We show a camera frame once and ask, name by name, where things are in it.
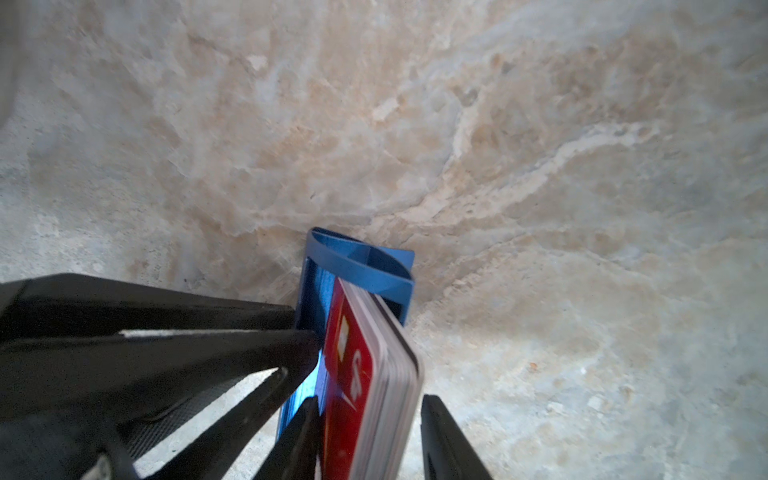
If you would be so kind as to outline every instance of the red card back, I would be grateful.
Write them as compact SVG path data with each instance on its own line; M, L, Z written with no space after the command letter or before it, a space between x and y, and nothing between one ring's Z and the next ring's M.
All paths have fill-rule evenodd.
M349 478L373 377L369 346L339 279L333 286L324 348L326 391L323 478Z

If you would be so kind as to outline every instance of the stone surface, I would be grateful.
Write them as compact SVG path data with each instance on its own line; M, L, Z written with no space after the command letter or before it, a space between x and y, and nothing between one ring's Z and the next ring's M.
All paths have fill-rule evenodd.
M19 52L18 6L15 0L0 0L0 127L13 110Z
M416 251L425 390L496 478L768 475L767 3L22 14L3 280L292 303L341 230Z

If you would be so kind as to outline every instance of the blue card holder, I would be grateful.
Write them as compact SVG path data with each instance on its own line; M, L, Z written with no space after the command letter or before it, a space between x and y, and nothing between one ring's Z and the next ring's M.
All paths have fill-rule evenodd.
M411 250L374 247L341 233L313 228L306 235L306 254L294 327L314 330L321 344L324 342L333 284L337 277L381 295L395 317L405 325L413 295L413 259ZM315 369L280 410L278 437L307 397L317 395L322 408L326 377L321 351Z

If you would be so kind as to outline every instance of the playing card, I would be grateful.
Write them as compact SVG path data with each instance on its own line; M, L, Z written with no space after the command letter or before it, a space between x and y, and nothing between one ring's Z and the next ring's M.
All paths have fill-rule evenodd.
M323 477L349 478L356 453L375 363L349 299L336 280L326 332L328 386L323 443Z

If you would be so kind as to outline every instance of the deck of cards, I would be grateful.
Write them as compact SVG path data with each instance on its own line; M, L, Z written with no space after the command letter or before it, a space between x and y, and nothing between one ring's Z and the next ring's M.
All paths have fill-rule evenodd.
M323 350L322 478L395 478L424 381L419 355L381 296L339 278Z

